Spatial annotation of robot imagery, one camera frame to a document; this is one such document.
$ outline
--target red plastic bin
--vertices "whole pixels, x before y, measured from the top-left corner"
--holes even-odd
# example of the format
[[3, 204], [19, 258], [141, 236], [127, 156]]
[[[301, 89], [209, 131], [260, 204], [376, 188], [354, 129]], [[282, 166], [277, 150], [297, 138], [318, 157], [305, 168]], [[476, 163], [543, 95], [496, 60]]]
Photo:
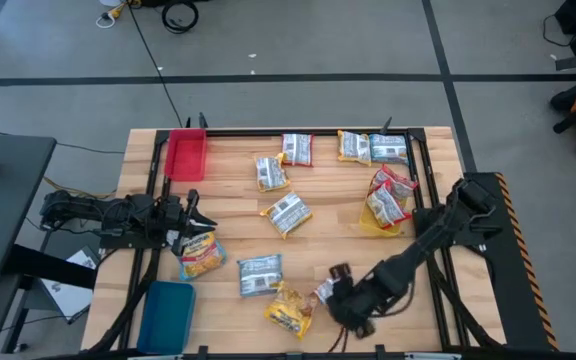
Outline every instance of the red plastic bin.
[[173, 181], [201, 181], [206, 166], [206, 129], [172, 130], [164, 173]]

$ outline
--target wooden tabletop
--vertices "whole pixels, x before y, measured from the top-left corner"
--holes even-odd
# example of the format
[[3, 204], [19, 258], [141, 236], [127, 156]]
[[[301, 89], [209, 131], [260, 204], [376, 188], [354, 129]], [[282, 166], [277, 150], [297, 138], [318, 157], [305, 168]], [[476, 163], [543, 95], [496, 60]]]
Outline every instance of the wooden tabletop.
[[[443, 200], [461, 176], [459, 157], [449, 127], [427, 127], [425, 130], [437, 190]], [[145, 192], [155, 133], [154, 129], [131, 131], [117, 197]], [[396, 238], [373, 237], [360, 229], [358, 219], [367, 186], [380, 165], [367, 167], [340, 162], [337, 146], [336, 136], [316, 136], [314, 167], [287, 167], [286, 173], [292, 182], [289, 188], [260, 193], [253, 159], [279, 153], [281, 137], [208, 137], [204, 180], [172, 184], [171, 193], [182, 195], [182, 199], [191, 188], [199, 191], [199, 209], [219, 223], [215, 235], [228, 254], [223, 267], [191, 282], [197, 291], [197, 301], [185, 352], [196, 353], [200, 345], [208, 345], [209, 351], [216, 353], [326, 352], [339, 334], [339, 325], [329, 316], [326, 307], [322, 305], [316, 309], [310, 329], [299, 341], [263, 317], [273, 295], [240, 297], [237, 260], [281, 253], [284, 280], [309, 293], [328, 277], [329, 267], [348, 262], [353, 275], [360, 277], [379, 260], [401, 252], [414, 240], [412, 221], [402, 226], [402, 232]], [[413, 149], [424, 204], [429, 207], [430, 198], [416, 142]], [[162, 151], [155, 194], [161, 192], [165, 154], [166, 148]], [[410, 176], [403, 165], [390, 167], [401, 175]], [[311, 208], [314, 217], [283, 240], [259, 212], [291, 189]], [[412, 209], [414, 206], [411, 198], [406, 207]], [[485, 261], [462, 248], [451, 251], [463, 302], [493, 338], [504, 342]], [[99, 270], [82, 348], [96, 343], [124, 306], [133, 256], [133, 250], [117, 251]], [[146, 254], [142, 272], [148, 259]], [[180, 281], [179, 263], [170, 251], [162, 253], [158, 278]], [[374, 351], [375, 344], [384, 344], [387, 351], [440, 350], [429, 284], [426, 267], [420, 266], [410, 308], [396, 317], [377, 320], [376, 333], [367, 339], [357, 340], [351, 336], [347, 351]], [[457, 344], [452, 310], [445, 298], [444, 304], [451, 340]], [[142, 305], [135, 311], [130, 346], [137, 342]]]

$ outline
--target concrete floor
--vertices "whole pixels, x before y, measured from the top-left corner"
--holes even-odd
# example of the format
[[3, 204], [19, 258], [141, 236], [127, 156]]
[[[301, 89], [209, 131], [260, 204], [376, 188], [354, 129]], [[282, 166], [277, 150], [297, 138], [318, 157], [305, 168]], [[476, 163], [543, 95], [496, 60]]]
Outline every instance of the concrete floor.
[[[199, 24], [185, 35], [166, 32], [152, 9], [135, 14], [164, 76], [438, 75], [424, 1], [211, 0], [198, 3]], [[0, 79], [70, 80], [0, 87], [0, 131], [122, 150], [131, 128], [176, 126], [161, 85], [72, 85], [82, 77], [156, 76], [127, 12], [114, 28], [102, 30], [94, 25], [105, 10], [97, 0], [2, 2]], [[541, 21], [561, 2], [532, 1], [526, 7], [523, 0], [431, 0], [450, 72], [555, 73], [552, 56], [571, 53], [541, 38]], [[548, 33], [565, 40], [554, 21]], [[212, 127], [380, 125], [389, 116], [401, 126], [463, 121], [477, 168], [506, 175], [560, 347], [576, 351], [576, 131], [555, 135], [550, 128], [560, 115], [547, 105], [573, 83], [458, 82], [461, 120], [451, 115], [455, 109], [441, 81], [333, 78], [177, 81], [169, 90], [183, 118], [203, 111]], [[47, 175], [67, 186], [107, 192], [116, 186], [120, 165], [120, 156], [57, 148]], [[41, 186], [31, 219], [38, 221], [48, 191]], [[36, 247], [41, 239], [24, 226], [19, 242]], [[84, 326], [85, 319], [72, 326], [61, 320], [28, 325], [21, 339], [31, 349], [0, 358], [75, 352]]]

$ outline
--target orange and black warning stripe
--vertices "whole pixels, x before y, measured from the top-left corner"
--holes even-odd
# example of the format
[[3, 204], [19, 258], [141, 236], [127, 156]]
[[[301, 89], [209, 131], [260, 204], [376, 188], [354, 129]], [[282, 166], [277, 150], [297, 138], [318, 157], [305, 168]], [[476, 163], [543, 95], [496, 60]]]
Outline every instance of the orange and black warning stripe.
[[532, 288], [533, 295], [535, 297], [535, 303], [537, 304], [537, 309], [539, 311], [539, 316], [541, 317], [541, 322], [546, 331], [546, 337], [548, 343], [554, 348], [554, 350], [559, 350], [559, 345], [555, 339], [555, 332], [550, 324], [550, 318], [548, 317], [548, 312], [546, 311], [546, 305], [544, 305], [544, 299], [541, 296], [541, 291], [539, 290], [539, 285], [537, 285], [537, 278], [535, 277], [535, 270], [532, 268], [532, 262], [530, 261], [530, 256], [528, 256], [528, 248], [526, 247], [526, 242], [521, 234], [521, 229], [519, 228], [519, 221], [517, 220], [517, 214], [512, 206], [512, 201], [510, 200], [510, 193], [508, 192], [508, 186], [506, 185], [506, 179], [500, 173], [495, 174], [497, 180], [499, 180], [499, 186], [501, 188], [501, 194], [504, 197], [504, 202], [506, 203], [506, 208], [508, 209], [508, 216], [510, 216], [510, 222], [515, 231], [515, 236], [517, 238], [517, 245], [519, 246], [519, 253], [524, 260], [524, 267], [526, 268], [526, 275], [528, 276], [528, 281], [530, 282], [530, 287]]

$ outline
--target blue plastic bin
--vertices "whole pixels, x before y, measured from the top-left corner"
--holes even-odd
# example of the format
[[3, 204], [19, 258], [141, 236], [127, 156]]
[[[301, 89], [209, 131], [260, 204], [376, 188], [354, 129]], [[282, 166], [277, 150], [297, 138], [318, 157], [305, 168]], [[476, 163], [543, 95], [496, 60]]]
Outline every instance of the blue plastic bin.
[[148, 290], [137, 349], [148, 354], [181, 354], [188, 343], [195, 289], [190, 284], [155, 281]]

